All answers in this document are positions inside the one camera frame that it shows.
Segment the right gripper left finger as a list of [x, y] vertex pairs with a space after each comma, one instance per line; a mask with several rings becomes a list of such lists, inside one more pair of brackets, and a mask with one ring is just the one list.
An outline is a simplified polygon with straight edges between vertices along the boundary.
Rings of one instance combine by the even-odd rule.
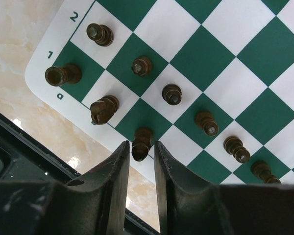
[[0, 235], [121, 235], [129, 141], [66, 184], [0, 181]]

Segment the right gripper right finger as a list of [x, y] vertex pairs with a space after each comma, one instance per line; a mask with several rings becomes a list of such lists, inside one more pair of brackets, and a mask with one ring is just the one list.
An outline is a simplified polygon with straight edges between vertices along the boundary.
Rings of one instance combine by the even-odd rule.
[[217, 185], [154, 144], [163, 235], [294, 235], [294, 185]]

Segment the dark bishop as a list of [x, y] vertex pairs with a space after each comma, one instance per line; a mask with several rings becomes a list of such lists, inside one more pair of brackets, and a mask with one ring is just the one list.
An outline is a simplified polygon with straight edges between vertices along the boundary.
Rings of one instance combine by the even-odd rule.
[[148, 127], [140, 127], [134, 133], [131, 154], [135, 161], [143, 161], [151, 149], [153, 132]]

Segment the dark knight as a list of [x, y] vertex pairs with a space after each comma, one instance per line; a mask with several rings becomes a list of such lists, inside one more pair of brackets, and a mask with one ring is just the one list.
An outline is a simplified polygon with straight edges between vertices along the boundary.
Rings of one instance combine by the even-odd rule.
[[119, 109], [119, 100], [113, 95], [105, 95], [90, 106], [91, 119], [95, 125], [106, 124]]

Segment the dark rook corner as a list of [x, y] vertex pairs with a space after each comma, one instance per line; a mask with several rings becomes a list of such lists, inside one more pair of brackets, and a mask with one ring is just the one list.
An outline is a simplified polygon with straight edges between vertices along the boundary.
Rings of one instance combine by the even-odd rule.
[[81, 69], [75, 64], [65, 64], [63, 67], [49, 67], [45, 71], [45, 80], [55, 87], [64, 84], [76, 84], [81, 78]]

